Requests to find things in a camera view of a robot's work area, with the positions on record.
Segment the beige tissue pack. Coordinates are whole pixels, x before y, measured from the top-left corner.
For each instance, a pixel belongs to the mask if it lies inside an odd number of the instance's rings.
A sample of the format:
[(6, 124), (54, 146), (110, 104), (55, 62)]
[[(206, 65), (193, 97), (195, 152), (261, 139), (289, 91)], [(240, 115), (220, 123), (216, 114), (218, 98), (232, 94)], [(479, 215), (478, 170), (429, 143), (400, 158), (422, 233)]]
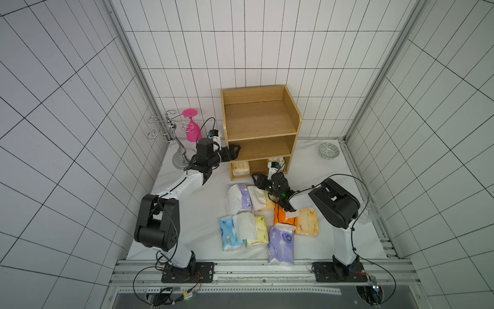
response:
[(267, 191), (261, 190), (253, 185), (249, 185), (247, 189), (252, 202), (252, 209), (255, 212), (274, 210), (275, 203), (269, 199)]
[(248, 161), (233, 162), (231, 163), (231, 169), (233, 177), (247, 176), (251, 173), (250, 164)]

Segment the white purple tissue pack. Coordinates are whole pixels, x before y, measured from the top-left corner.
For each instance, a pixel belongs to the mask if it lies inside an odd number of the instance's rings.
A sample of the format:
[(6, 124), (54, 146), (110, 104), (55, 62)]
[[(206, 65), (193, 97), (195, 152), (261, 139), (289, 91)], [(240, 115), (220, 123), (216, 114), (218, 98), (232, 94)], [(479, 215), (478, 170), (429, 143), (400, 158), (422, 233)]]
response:
[(232, 185), (226, 195), (226, 210), (230, 215), (252, 212), (252, 202), (246, 184)]

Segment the pale orange tissue pack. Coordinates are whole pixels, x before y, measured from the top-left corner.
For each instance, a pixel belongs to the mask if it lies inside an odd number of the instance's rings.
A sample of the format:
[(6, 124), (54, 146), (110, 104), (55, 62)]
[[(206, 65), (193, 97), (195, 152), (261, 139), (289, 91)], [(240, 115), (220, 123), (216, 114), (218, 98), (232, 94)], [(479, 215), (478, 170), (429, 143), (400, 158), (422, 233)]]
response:
[(312, 208), (303, 208), (295, 219), (295, 234), (301, 236), (319, 235), (319, 219), (317, 212)]

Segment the yellow floral tissue pack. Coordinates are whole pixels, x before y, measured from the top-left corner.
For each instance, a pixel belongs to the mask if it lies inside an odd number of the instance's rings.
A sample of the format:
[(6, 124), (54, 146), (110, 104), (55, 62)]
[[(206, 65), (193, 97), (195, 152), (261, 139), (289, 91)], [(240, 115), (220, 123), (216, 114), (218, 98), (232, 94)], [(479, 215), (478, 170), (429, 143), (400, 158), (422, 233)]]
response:
[(237, 238), (247, 247), (267, 245), (269, 242), (266, 218), (251, 212), (242, 212), (233, 217)]

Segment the blue tissue pack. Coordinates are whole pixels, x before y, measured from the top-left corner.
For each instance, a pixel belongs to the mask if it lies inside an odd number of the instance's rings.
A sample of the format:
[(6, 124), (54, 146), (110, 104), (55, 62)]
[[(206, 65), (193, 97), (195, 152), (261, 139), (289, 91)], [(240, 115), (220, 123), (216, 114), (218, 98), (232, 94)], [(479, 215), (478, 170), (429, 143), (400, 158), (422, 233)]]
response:
[(239, 239), (233, 217), (224, 217), (219, 221), (223, 251), (234, 251), (246, 246), (244, 239)]

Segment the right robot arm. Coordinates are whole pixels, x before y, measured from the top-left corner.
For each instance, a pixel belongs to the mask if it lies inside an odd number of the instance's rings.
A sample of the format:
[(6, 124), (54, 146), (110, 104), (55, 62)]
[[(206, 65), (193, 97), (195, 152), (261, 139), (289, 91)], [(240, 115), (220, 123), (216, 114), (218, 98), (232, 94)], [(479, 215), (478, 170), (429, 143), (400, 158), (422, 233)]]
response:
[(324, 219), (333, 227), (334, 255), (330, 262), (314, 263), (316, 280), (322, 282), (356, 281), (356, 273), (363, 269), (352, 241), (354, 225), (359, 217), (360, 202), (347, 189), (328, 176), (319, 184), (294, 191), (283, 173), (272, 176), (252, 175), (253, 184), (268, 193), (269, 197), (286, 212), (301, 211), (297, 199), (308, 202), (319, 210)]

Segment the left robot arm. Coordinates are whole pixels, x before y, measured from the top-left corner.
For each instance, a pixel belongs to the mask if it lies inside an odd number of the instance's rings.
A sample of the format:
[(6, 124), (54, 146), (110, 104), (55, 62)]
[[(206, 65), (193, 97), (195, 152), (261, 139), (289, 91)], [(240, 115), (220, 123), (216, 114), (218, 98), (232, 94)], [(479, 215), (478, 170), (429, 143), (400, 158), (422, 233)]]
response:
[(145, 195), (140, 204), (134, 240), (158, 248), (167, 260), (163, 270), (171, 279), (192, 280), (199, 276), (196, 256), (180, 240), (180, 199), (204, 185), (222, 162), (238, 159), (240, 145), (221, 146), (221, 140), (201, 139), (196, 154), (186, 161), (184, 174), (163, 192)]

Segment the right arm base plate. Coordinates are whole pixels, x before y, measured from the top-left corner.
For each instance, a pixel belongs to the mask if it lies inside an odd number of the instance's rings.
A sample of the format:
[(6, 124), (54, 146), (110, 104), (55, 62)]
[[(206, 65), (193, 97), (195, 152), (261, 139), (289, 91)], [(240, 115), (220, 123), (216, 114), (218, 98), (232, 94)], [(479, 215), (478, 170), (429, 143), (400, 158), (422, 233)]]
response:
[(318, 283), (366, 283), (368, 276), (364, 272), (361, 262), (355, 260), (350, 265), (339, 261), (314, 262), (311, 271), (315, 274)]

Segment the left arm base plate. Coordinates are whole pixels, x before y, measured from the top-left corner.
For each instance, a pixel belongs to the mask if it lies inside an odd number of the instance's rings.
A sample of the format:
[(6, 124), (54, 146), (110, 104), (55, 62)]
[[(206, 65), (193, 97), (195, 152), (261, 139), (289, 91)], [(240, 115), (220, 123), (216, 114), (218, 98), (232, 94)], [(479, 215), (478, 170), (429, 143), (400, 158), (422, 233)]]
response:
[(188, 267), (180, 269), (178, 267), (165, 267), (163, 271), (162, 283), (212, 283), (214, 276), (213, 262), (193, 261)]

